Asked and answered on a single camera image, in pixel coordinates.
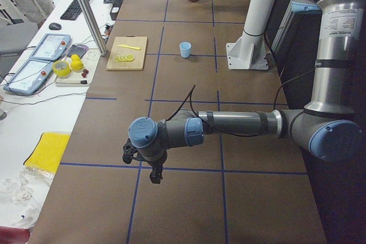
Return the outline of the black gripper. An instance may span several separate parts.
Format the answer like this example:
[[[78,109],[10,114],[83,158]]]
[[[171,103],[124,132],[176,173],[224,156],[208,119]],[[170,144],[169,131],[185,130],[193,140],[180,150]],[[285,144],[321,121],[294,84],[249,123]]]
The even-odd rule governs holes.
[[[149,160],[144,157],[136,147],[133,146],[130,138],[127,139],[123,146],[122,160],[126,164],[131,164],[132,160],[147,162],[152,167],[152,171],[149,175],[150,181],[153,184],[160,184],[163,179],[163,164],[167,159],[167,152],[164,150],[161,155],[158,155],[157,159]]]

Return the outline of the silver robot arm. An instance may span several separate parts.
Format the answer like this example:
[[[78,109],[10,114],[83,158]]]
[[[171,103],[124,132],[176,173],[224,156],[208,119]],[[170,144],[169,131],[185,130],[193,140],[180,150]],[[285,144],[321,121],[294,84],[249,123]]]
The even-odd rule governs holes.
[[[152,167],[151,182],[160,183],[167,150],[200,145],[207,134],[289,136],[313,156],[328,162],[343,160],[357,152],[362,130],[353,121],[348,92],[365,18],[365,0],[293,0],[292,3],[295,12],[322,13],[312,97],[303,109],[263,113],[180,107],[159,122],[139,117],[128,128],[123,161],[148,163]]]

